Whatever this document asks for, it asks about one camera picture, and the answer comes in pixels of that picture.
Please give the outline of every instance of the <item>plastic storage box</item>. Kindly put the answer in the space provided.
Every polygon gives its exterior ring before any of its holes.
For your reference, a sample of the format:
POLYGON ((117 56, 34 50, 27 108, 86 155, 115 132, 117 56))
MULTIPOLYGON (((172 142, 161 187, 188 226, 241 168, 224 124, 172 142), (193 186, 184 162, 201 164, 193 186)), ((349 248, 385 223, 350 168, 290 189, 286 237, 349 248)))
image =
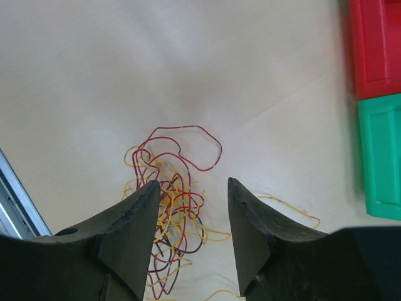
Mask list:
POLYGON ((367 213, 401 220, 401 94, 359 102, 367 213))
POLYGON ((401 0, 349 0, 358 99, 401 93, 401 0))

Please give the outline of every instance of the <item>red plastic bin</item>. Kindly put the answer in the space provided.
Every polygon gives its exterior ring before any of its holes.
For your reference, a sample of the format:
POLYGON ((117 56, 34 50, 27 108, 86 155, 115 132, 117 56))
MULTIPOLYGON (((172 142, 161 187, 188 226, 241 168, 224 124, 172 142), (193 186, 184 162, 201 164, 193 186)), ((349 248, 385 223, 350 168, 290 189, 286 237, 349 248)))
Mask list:
POLYGON ((357 98, 401 93, 401 0, 349 0, 357 98))

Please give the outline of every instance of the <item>wire bundle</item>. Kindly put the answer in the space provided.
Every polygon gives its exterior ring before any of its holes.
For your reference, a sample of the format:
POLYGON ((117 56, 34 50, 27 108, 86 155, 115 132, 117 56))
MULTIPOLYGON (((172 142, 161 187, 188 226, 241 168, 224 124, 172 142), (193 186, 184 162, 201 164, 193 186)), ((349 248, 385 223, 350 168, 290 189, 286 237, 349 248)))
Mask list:
POLYGON ((123 199, 151 180, 158 180, 160 183, 159 215, 147 283, 147 287, 152 289, 154 300, 159 300, 162 295, 169 295, 180 270, 192 265, 186 255, 196 253, 208 241, 225 241, 231 237, 230 233, 208 230, 204 226, 200 217, 204 193, 195 191, 196 182, 190 173, 190 167, 199 172, 210 171, 219 162, 221 155, 221 143, 198 125, 157 127, 144 142, 129 148, 124 155, 124 162, 133 168, 135 179, 126 183, 123 199), (161 130, 179 129, 197 129, 211 138, 219 148, 216 161, 201 169, 183 156, 181 145, 175 139, 167 135, 157 135, 161 130), (156 140, 172 142, 177 152, 154 154, 150 145, 156 140), (171 160, 178 162, 180 167, 173 166, 171 160), (210 235, 224 237, 213 239, 210 235))

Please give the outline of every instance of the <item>table surface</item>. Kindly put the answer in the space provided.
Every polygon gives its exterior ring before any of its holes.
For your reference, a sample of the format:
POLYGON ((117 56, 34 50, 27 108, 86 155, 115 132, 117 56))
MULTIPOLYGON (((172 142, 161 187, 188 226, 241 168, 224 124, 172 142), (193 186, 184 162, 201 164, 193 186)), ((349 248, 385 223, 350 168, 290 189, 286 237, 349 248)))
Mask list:
MULTIPOLYGON (((216 168, 195 173, 212 229, 229 231, 229 176, 318 216, 322 231, 401 224, 365 212, 340 8, 332 0, 3 1, 0 147, 54 233, 119 202, 132 178, 126 149, 157 126, 190 124, 224 147, 216 168)), ((201 136, 181 138, 199 165, 216 158, 201 136)), ((236 289, 231 241, 192 259, 172 298, 236 289)))

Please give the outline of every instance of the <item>wire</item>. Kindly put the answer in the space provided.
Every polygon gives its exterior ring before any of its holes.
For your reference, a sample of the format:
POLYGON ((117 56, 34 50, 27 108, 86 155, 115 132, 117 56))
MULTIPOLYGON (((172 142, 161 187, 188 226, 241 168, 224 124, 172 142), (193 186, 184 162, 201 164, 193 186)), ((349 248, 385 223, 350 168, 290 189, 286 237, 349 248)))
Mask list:
POLYGON ((237 293, 234 293, 234 292, 232 292, 232 291, 230 291, 230 290, 218 290, 218 291, 214 292, 209 298, 206 298, 204 301, 210 301, 210 300, 212 300, 212 298, 213 298, 214 296, 216 296, 218 293, 229 293, 229 294, 231 294, 231 295, 237 297, 238 299, 242 299, 237 293))
MULTIPOLYGON (((149 300, 149 301, 158 301, 158 299, 152 299, 152 298, 149 298, 149 297, 145 297, 145 299, 146 300, 149 300)), ((178 301, 177 299, 159 299, 160 301, 178 301)))
POLYGON ((308 213, 305 213, 302 210, 299 210, 298 208, 296 208, 293 205, 287 203, 286 201, 283 201, 282 199, 278 199, 278 198, 276 198, 274 196, 258 196, 257 198, 259 198, 259 199, 273 199, 273 200, 275 200, 275 201, 287 206, 288 208, 291 208, 292 210, 298 212, 299 214, 302 214, 303 216, 306 216, 307 218, 314 219, 315 221, 317 221, 317 224, 314 225, 313 229, 317 229, 317 227, 319 227, 319 225, 320 225, 320 219, 319 218, 317 218, 315 216, 312 216, 312 215, 309 215, 308 213))
POLYGON ((163 295, 170 294, 179 272, 193 264, 185 258, 186 255, 198 252, 209 241, 223 242, 231 238, 230 233, 210 230, 204 226, 200 218, 205 201, 204 193, 196 192, 197 182, 191 174, 191 169, 210 171, 221 156, 221 143, 198 125, 157 127, 144 142, 130 147, 124 153, 124 164, 133 169, 134 178, 125 183, 123 199, 151 180, 160 183, 159 215, 147 283, 154 299, 147 297, 148 300, 160 300, 163 295), (167 132, 183 129, 199 130, 216 143, 218 153, 211 165, 199 167, 183 155, 181 145, 176 139, 166 135, 167 132), (172 144, 175 151, 154 153, 151 148, 154 142, 172 144))

